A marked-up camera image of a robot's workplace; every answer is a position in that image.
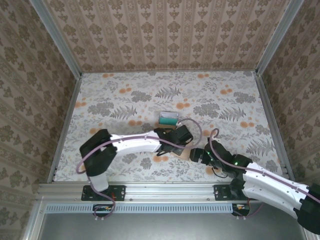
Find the aluminum frame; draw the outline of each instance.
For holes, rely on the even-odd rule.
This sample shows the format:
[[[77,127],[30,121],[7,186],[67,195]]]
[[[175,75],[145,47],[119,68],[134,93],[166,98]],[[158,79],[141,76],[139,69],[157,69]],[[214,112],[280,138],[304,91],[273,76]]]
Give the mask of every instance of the aluminum frame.
[[[303,228],[303,232],[305,234],[306,240],[320,240],[320,235],[316,235],[305,228]]]
[[[88,182],[53,182],[40,184],[23,240],[37,240],[45,218],[47,204],[107,204],[109,201],[81,201],[84,185]],[[125,185],[123,204],[245,204],[246,200],[216,201],[214,185],[229,182],[110,182],[110,185]]]
[[[271,107],[270,100],[268,98],[267,90],[265,88],[264,82],[262,80],[261,74],[255,74],[255,82],[261,97],[261,102],[265,112],[266,119],[269,124],[272,140],[274,141],[274,148],[278,158],[280,159],[282,166],[283,177],[289,178],[292,181],[295,181],[294,172],[292,171],[289,158],[285,149],[284,142],[282,141],[281,134],[277,125],[277,121],[274,115],[274,112]]]
[[[39,15],[41,21],[43,22],[46,30],[49,32],[52,40],[59,49],[61,55],[63,56],[66,64],[69,66],[72,74],[76,80],[81,77],[81,68],[79,67],[71,49],[66,43],[63,35],[58,30],[55,21],[50,15],[50,12],[46,8],[43,0],[30,0],[32,6],[34,7],[36,13]]]
[[[277,48],[279,47],[279,44],[284,38],[303,2],[303,0],[292,0],[289,2],[278,26],[276,27],[267,47],[265,48],[261,56],[258,65],[256,66],[257,73],[262,75],[262,73],[267,68],[269,62],[271,61],[271,58],[274,56]]]
[[[62,130],[61,130],[61,135],[60,135],[60,138],[59,138],[59,141],[58,141],[58,144],[56,146],[55,153],[54,153],[51,169],[50,169],[47,181],[46,181],[47,183],[51,183],[53,181],[55,172],[57,170],[57,166],[59,164],[61,153],[62,153],[62,150],[64,148],[64,144],[65,144],[66,137],[67,137],[67,134],[68,134],[68,129],[69,129],[70,121],[71,121],[71,118],[72,118],[72,113],[74,112],[76,101],[77,101],[77,97],[78,97],[78,94],[79,94],[79,91],[80,91],[81,82],[82,82],[82,79],[80,78],[75,83],[75,86],[74,86],[74,89],[73,89],[73,93],[72,93],[72,97],[71,97],[71,100],[70,100],[70,103],[69,103],[69,107],[68,107],[68,110],[67,110],[66,115],[65,115],[63,127],[62,127]]]

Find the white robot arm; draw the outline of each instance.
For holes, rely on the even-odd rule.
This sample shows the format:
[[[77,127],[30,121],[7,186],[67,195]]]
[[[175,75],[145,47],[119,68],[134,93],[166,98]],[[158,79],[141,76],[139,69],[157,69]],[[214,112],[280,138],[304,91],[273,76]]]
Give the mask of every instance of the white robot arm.
[[[114,157],[137,152],[174,152],[178,155],[193,136],[185,125],[176,129],[156,128],[142,134],[116,135],[106,129],[97,132],[80,147],[85,172],[93,187],[102,192],[108,188],[105,171]],[[230,192],[234,200],[240,195],[274,206],[297,219],[312,233],[320,234],[320,186],[311,187],[278,176],[250,158],[232,155],[216,140],[208,138],[203,148],[193,148],[190,159],[213,168],[221,168],[232,178]]]

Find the black bracket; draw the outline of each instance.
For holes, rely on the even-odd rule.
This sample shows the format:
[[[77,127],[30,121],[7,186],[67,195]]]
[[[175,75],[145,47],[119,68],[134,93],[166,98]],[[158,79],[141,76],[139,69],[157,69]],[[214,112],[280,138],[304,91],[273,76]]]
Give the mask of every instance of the black bracket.
[[[102,194],[107,195],[115,201],[124,201],[126,196],[126,186],[125,185],[109,185],[108,189],[101,192]],[[82,201],[108,201],[104,196],[96,194],[90,185],[83,186]]]
[[[213,186],[214,199],[216,201],[247,201],[248,198],[241,193],[237,198],[232,195],[229,184],[218,184]]]
[[[101,129],[80,147],[81,156],[84,158],[93,149],[108,142],[110,137],[111,135],[107,129]],[[95,177],[103,174],[107,171],[116,154],[117,148],[112,144],[105,146],[105,149],[102,151],[99,149],[94,152],[86,161],[84,161],[86,175]]]
[[[181,127],[178,127],[176,129],[171,129],[171,128],[167,129],[167,128],[158,127],[153,131],[159,136],[159,138],[163,140],[167,140],[176,145],[185,146],[194,139],[194,137],[192,136],[192,134],[189,132],[188,128],[185,125],[182,125]],[[170,144],[162,142],[160,148],[158,149],[157,156],[161,156],[163,154],[167,154],[170,152],[173,152],[178,156],[180,156],[183,150],[184,149],[182,148],[177,148],[177,147],[171,146]]]

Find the leaf pattern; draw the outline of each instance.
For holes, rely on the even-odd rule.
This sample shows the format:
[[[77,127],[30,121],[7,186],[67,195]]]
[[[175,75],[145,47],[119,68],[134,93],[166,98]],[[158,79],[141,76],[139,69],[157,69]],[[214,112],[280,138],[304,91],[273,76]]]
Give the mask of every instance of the leaf pattern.
[[[9,175],[8,175],[8,173],[7,173],[6,168],[4,167],[4,168],[2,169],[2,171],[0,172],[0,180],[5,179],[5,178],[7,178],[7,177],[9,177]]]
[[[247,87],[239,89],[239,80]],[[252,72],[241,71],[84,73],[55,181],[86,180],[75,172],[81,158],[79,146],[100,129],[117,135],[149,132],[158,127],[161,111],[177,112],[181,119],[195,119],[203,131],[199,147],[207,144],[212,129],[219,128],[218,138],[228,151],[249,157],[281,175],[255,82]],[[233,89],[239,89],[235,96]],[[240,98],[247,102],[237,102]],[[40,117],[36,116],[37,123],[42,122],[43,126],[44,119]],[[188,121],[185,124],[196,141],[200,137],[197,126]],[[9,129],[3,131],[5,139],[14,141],[16,135],[11,136]],[[49,161],[47,155],[42,158]],[[106,176],[113,182],[222,181],[206,170],[203,164],[171,154],[157,157],[151,152],[136,152],[116,156]]]
[[[229,120],[229,121],[235,121],[235,120],[239,120],[239,118],[244,117],[246,114],[244,112],[244,110],[240,109],[240,107],[238,107],[238,109],[231,107],[232,109],[226,108],[225,110],[223,110],[223,112],[220,114],[219,118],[220,119],[224,119],[224,120]]]
[[[181,94],[179,88],[174,87],[173,89],[169,86],[168,88],[164,87],[160,89],[159,92],[155,95],[155,97],[172,100],[174,96],[178,96],[179,94]]]
[[[136,108],[134,108],[134,106],[120,106],[119,108],[114,110],[113,113],[110,114],[110,117],[123,120],[128,119],[130,116],[134,116],[135,114],[137,114],[137,110]]]
[[[268,153],[270,151],[274,151],[274,144],[272,143],[272,141],[269,141],[268,139],[266,139],[266,141],[260,139],[259,141],[253,140],[250,142],[250,144],[248,145],[248,148],[246,149],[246,153],[250,153],[250,154],[257,154],[263,157],[264,154],[266,156],[268,156]]]

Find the cable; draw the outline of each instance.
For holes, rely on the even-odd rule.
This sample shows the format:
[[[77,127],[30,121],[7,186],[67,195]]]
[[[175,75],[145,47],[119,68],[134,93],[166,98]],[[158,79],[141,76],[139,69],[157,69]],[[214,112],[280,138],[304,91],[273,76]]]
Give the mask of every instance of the cable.
[[[257,210],[255,210],[253,213],[251,214],[248,214],[247,216],[243,216],[240,212],[238,211],[235,211],[233,210],[233,212],[235,214],[238,214],[239,216],[237,216],[237,218],[242,218],[242,219],[246,219],[246,218],[250,218],[250,217],[253,217],[254,215],[256,215],[260,210],[261,208],[263,207],[264,203],[261,203],[261,205],[259,206],[259,208]]]
[[[227,177],[228,177],[228,175],[225,175],[225,176],[219,176],[218,174],[216,174],[216,171],[215,171],[215,168],[214,168],[214,167],[212,167],[212,172],[214,173],[214,175],[216,175],[217,177],[222,178],[222,179],[225,179],[225,178],[227,178]]]
[[[104,142],[104,143],[100,144],[99,146],[97,146],[96,148],[94,148],[93,150],[91,150],[91,151],[90,151],[86,156],[84,156],[84,158],[77,164],[75,171],[76,171],[77,174],[83,174],[83,173],[85,173],[85,172],[86,172],[85,170],[84,170],[84,171],[80,171],[80,170],[79,170],[80,166],[85,162],[85,160],[87,160],[92,154],[94,154],[94,153],[95,153],[96,151],[98,151],[100,148],[105,147],[105,146],[107,146],[107,145],[109,145],[109,144],[118,142],[118,141],[128,141],[128,140],[134,140],[134,139],[153,139],[153,140],[158,140],[158,141],[160,141],[160,142],[163,142],[163,143],[172,145],[172,146],[174,146],[174,147],[176,147],[176,148],[180,148],[180,149],[193,149],[193,148],[195,148],[196,146],[198,146],[199,143],[200,143],[201,140],[202,140],[202,129],[201,129],[200,124],[197,123],[197,122],[196,122],[195,120],[193,120],[192,118],[184,118],[184,119],[180,120],[178,123],[181,123],[181,122],[184,122],[184,121],[192,121],[192,122],[194,122],[194,123],[197,125],[197,127],[199,128],[199,130],[200,130],[200,137],[199,137],[199,140],[196,142],[195,145],[192,145],[192,146],[176,145],[176,144],[174,144],[174,143],[172,143],[172,142],[170,142],[170,141],[161,139],[161,138],[159,138],[159,137],[153,137],[153,136],[131,136],[131,137],[118,138],[118,139],[114,139],[114,140],[110,140],[110,141]],[[107,196],[106,194],[103,194],[103,193],[99,192],[98,190],[96,190],[95,187],[93,186],[93,184],[92,184],[89,176],[88,176],[88,181],[89,181],[89,183],[90,183],[90,186],[91,186],[92,190],[93,190],[96,194],[98,194],[98,195],[100,195],[100,196],[102,196],[102,197],[105,197],[106,199],[112,201],[112,209],[111,209],[111,211],[105,216],[105,218],[110,217],[111,214],[114,212],[114,210],[115,210],[115,208],[116,208],[116,202],[115,202],[115,200],[113,200],[111,197]],[[104,207],[104,206],[98,206],[98,207],[96,207],[96,208],[94,209],[93,215],[96,217],[96,219],[98,218],[98,216],[97,216],[97,210],[98,210],[99,208],[103,208],[103,207]]]
[[[102,196],[102,197],[105,197],[106,199],[108,199],[108,200],[110,200],[110,201],[112,202],[112,209],[111,209],[111,211],[110,211],[106,216],[104,216],[103,218],[108,218],[108,217],[110,217],[111,214],[114,212],[114,210],[115,210],[115,208],[116,208],[116,202],[115,202],[115,200],[113,200],[113,199],[112,199],[111,197],[109,197],[108,195],[103,194],[103,193],[99,192],[97,189],[95,189],[95,187],[93,186],[93,184],[92,184],[91,179],[90,179],[89,176],[88,176],[88,180],[89,180],[89,183],[90,183],[90,186],[91,186],[92,190],[93,190],[96,194],[98,194],[98,195],[100,195],[100,196]],[[98,218],[98,216],[97,216],[97,210],[100,209],[100,208],[103,208],[103,207],[104,207],[104,206],[101,205],[101,206],[97,206],[97,207],[94,209],[93,215],[95,216],[95,219]]]
[[[237,165],[234,165],[234,164],[231,164],[225,160],[223,160],[219,154],[216,152],[216,150],[214,149],[213,145],[212,145],[212,137],[213,137],[213,134],[215,132],[215,129],[212,130],[211,134],[210,134],[210,141],[209,141],[209,145],[210,145],[210,148],[211,148],[211,151],[213,152],[213,154],[216,156],[217,159],[219,159],[221,162],[223,162],[224,164],[230,166],[230,167],[233,167],[233,168],[236,168],[236,169],[241,169],[241,170],[246,170],[246,171],[252,171],[252,172],[255,172],[255,173],[258,173],[258,174],[262,174],[264,176],[267,176],[275,181],[278,181],[279,183],[282,183],[283,185],[286,185],[287,187],[290,187],[292,189],[295,189],[296,191],[308,196],[309,198],[311,198],[312,200],[316,201],[318,204],[320,204],[320,199],[317,199],[316,197],[312,196],[311,194],[309,194],[308,192],[298,188],[298,187],[295,187],[294,185],[290,184],[290,183],[287,183],[286,181],[283,181],[267,172],[263,172],[261,170],[257,170],[257,169],[254,169],[254,168],[250,168],[250,167],[243,167],[243,166],[237,166]]]
[[[211,133],[214,133],[216,131],[216,134],[214,135],[214,139],[216,139],[217,137],[218,137],[218,135],[219,135],[219,133],[220,133],[220,130],[219,130],[219,128],[214,128],[213,130],[212,130],[212,132]]]
[[[249,206],[249,209],[251,208],[251,206],[250,206],[250,201],[251,201],[251,199],[248,198],[248,201],[246,202],[246,204]]]
[[[85,160],[87,160],[92,154],[94,154],[96,151],[98,151],[100,148],[102,147],[105,147],[109,144],[112,144],[112,143],[116,143],[116,142],[120,142],[120,141],[128,141],[128,140],[134,140],[134,139],[153,139],[153,140],[157,140],[157,141],[160,141],[160,142],[163,142],[163,143],[166,143],[166,144],[169,144],[171,146],[174,146],[176,148],[179,148],[179,149],[194,149],[196,146],[199,145],[199,143],[201,142],[201,139],[202,139],[202,129],[201,129],[201,126],[199,125],[199,123],[197,123],[195,120],[193,120],[192,118],[184,118],[182,120],[180,120],[178,123],[180,122],[183,122],[183,121],[192,121],[194,122],[197,127],[199,128],[200,130],[200,137],[199,137],[199,140],[196,142],[195,145],[192,145],[192,146],[181,146],[181,145],[177,145],[177,144],[174,144],[170,141],[167,141],[167,140],[164,140],[164,139],[161,139],[159,137],[155,137],[155,136],[128,136],[128,137],[123,137],[123,138],[118,138],[118,139],[113,139],[113,140],[109,140],[107,142],[104,142],[102,144],[100,144],[99,146],[97,146],[96,148],[94,148],[93,150],[91,150],[87,155],[84,156],[84,158],[78,163],[78,165],[76,166],[76,173],[77,174],[83,174],[85,173],[86,171],[83,170],[83,171],[80,171],[79,168],[80,166],[84,163]]]

